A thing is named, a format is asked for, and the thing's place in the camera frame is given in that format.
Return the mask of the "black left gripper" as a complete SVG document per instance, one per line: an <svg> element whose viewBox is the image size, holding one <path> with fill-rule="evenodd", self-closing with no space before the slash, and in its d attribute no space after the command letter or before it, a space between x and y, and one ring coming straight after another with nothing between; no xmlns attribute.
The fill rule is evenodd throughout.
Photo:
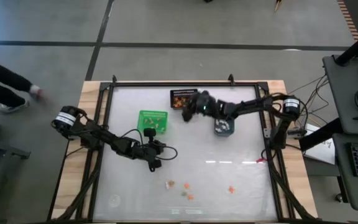
<svg viewBox="0 0 358 224"><path fill-rule="evenodd" d="M157 157L163 152L165 144L154 139L154 137L157 135L157 132L153 128L145 128L143 130L143 135L147 137L149 141L144 143L143 139L141 139L140 159L148 163L149 171L155 172L157 168L162 166L162 159L158 159Z"/></svg>

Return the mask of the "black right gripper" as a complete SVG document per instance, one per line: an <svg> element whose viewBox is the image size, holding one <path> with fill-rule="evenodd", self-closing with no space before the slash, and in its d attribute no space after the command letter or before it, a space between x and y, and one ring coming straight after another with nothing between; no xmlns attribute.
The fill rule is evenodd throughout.
<svg viewBox="0 0 358 224"><path fill-rule="evenodd" d="M217 100L209 95L208 91L196 92L191 95L183 107L182 117L184 121L190 121L194 114L202 114L212 118L220 118Z"/></svg>

